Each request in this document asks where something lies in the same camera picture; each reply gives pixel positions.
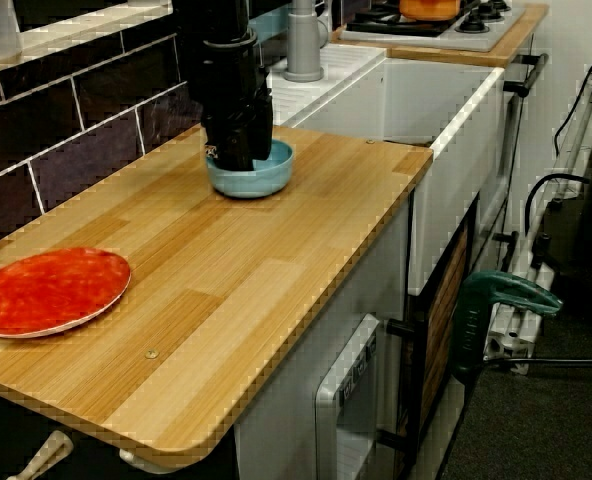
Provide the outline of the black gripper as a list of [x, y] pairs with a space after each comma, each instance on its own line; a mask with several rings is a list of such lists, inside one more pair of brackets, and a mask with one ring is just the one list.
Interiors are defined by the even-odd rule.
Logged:
[[[205, 76], [202, 123], [206, 156], [222, 170], [252, 170], [272, 147], [273, 106], [267, 71], [254, 54], [255, 37], [202, 42]], [[248, 128], [253, 132], [253, 157]]]

